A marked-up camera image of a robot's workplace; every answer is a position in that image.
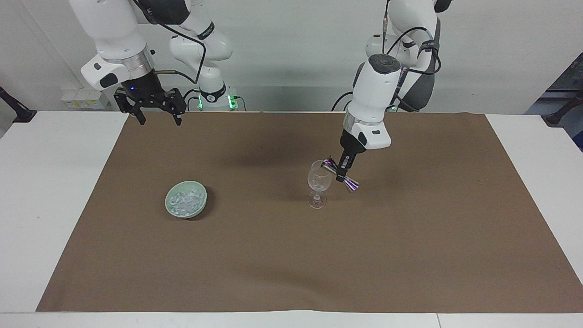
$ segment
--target white table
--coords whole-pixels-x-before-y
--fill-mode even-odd
[[[487,117],[583,281],[583,154],[538,116]],[[126,118],[42,111],[0,139],[0,327],[583,327],[583,313],[34,313]]]

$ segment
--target light green bowl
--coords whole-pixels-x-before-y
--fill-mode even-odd
[[[177,193],[186,193],[192,189],[202,191],[202,194],[204,195],[204,199],[202,201],[202,206],[191,215],[185,215],[182,217],[179,215],[172,214],[172,212],[170,212],[170,205],[169,205],[170,198],[172,198],[172,196],[176,195]],[[175,216],[177,218],[181,218],[181,219],[191,219],[191,218],[197,216],[198,214],[200,214],[202,212],[202,210],[205,209],[205,205],[206,205],[205,186],[203,186],[202,184],[200,184],[196,181],[184,181],[184,182],[178,183],[176,186],[172,187],[172,189],[170,189],[170,191],[168,191],[168,193],[166,194],[166,200],[164,201],[164,205],[166,206],[166,211],[168,211],[168,213],[172,214],[173,216]]]

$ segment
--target wine glass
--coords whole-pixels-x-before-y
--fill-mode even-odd
[[[323,165],[324,161],[315,161],[308,174],[308,184],[313,190],[308,195],[308,204],[313,208],[322,208],[326,205],[327,198],[324,192],[330,188],[334,180],[332,172],[323,168]]]

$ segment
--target ice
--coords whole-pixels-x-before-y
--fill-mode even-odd
[[[179,192],[168,200],[169,210],[173,215],[185,217],[194,214],[204,202],[204,193],[198,189],[190,189],[185,193]]]

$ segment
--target wine glass base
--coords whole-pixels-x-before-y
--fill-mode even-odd
[[[317,191],[312,191],[309,195],[308,195],[308,204],[310,205],[311,208],[322,208],[324,207],[324,205],[326,205],[326,201],[328,200],[328,198],[326,197],[326,195],[319,193]]]

